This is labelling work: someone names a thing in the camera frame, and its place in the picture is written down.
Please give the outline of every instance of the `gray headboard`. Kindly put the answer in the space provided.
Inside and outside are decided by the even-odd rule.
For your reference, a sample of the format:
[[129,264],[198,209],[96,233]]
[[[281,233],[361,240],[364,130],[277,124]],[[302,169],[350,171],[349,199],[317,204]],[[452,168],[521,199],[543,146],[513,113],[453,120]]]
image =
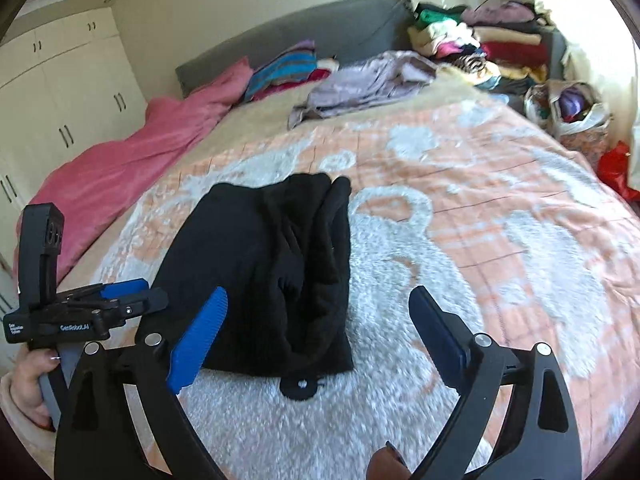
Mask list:
[[411,0],[343,0],[300,10],[252,28],[175,69],[187,96],[241,57],[254,68],[301,40],[315,40],[318,58],[352,63],[385,50],[410,50]]

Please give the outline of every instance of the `white curtain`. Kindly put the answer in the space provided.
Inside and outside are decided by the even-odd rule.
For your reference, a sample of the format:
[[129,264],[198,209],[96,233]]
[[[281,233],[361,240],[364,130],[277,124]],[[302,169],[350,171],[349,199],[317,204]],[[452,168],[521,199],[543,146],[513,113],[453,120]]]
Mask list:
[[535,0],[535,3],[538,10],[551,10],[551,19],[569,44],[564,60],[565,78],[589,82],[609,104],[614,118],[610,145],[623,140],[632,147],[629,185],[640,189],[640,55],[631,33],[610,0]]

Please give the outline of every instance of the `silver bolt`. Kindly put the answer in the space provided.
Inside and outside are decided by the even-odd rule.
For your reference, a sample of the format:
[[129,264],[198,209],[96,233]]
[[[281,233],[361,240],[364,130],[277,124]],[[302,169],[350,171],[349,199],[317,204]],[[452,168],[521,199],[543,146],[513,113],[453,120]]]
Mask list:
[[161,341],[162,336],[157,332],[153,332],[145,337],[145,345],[147,346],[158,346]]
[[84,347],[84,353],[87,355],[94,355],[99,349],[100,345],[95,341],[91,341]]
[[538,343],[536,345],[536,350],[538,350],[542,355],[551,355],[551,346],[546,343]]
[[491,346],[491,338],[487,334],[477,334],[474,340],[478,346]]

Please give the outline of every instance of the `blue textured pad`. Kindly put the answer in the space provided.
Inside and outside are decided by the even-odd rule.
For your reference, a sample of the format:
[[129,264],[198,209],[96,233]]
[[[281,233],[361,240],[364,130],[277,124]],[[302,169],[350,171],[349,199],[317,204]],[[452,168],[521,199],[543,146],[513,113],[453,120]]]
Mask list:
[[139,278],[137,280],[129,280],[128,282],[108,283],[104,286],[104,289],[100,291],[100,295],[105,300],[113,300],[114,298],[128,296],[129,294],[135,294],[143,290],[149,290],[149,284],[143,278]]
[[172,350],[166,383],[175,395],[195,380],[225,320],[227,303],[226,290],[217,287]]
[[442,382],[449,388],[461,388],[468,362],[464,349],[444,321],[444,316],[452,314],[443,312],[427,290],[420,286],[409,296],[409,316]]

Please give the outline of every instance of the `red plastic bag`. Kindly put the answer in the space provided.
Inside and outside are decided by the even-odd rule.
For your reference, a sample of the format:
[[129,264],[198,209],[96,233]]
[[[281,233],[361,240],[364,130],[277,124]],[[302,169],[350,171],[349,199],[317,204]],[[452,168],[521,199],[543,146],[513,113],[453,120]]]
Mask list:
[[618,193],[627,202],[640,200],[640,191],[626,185],[626,172],[629,167],[629,147],[618,142],[616,147],[605,153],[598,163],[598,178]]

